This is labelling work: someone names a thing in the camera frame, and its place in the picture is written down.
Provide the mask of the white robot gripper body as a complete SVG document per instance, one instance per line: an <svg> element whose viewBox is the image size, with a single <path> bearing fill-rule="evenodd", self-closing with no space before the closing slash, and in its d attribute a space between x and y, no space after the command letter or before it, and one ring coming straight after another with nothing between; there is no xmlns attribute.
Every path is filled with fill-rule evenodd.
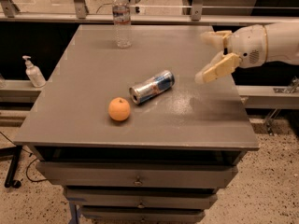
<svg viewBox="0 0 299 224"><path fill-rule="evenodd" d="M239 56L240 68L261 66L266 61L267 37L262 25L243 27L227 40L227 50Z"/></svg>

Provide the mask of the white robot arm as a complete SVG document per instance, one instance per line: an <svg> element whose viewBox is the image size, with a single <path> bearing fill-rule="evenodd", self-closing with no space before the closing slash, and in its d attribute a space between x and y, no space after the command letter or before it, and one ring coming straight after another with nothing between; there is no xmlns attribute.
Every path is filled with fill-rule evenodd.
<svg viewBox="0 0 299 224"><path fill-rule="evenodd" d="M231 75L237 67L259 67L269 62L299 64L298 21L255 24L235 32L204 32L201 39L218 53L195 75L197 84Z"/></svg>

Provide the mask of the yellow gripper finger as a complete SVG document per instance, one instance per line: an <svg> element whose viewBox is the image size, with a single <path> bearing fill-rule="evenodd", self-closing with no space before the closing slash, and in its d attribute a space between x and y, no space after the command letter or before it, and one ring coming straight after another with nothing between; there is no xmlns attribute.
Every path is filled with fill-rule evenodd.
<svg viewBox="0 0 299 224"><path fill-rule="evenodd" d="M241 59L237 54L224 54L221 51L195 75L194 80L197 84L205 84L220 77L229 76L240 65L240 62Z"/></svg>
<svg viewBox="0 0 299 224"><path fill-rule="evenodd" d="M232 33L230 30L204 32L200 35L200 38L205 44L216 50L225 50L228 48L228 40Z"/></svg>

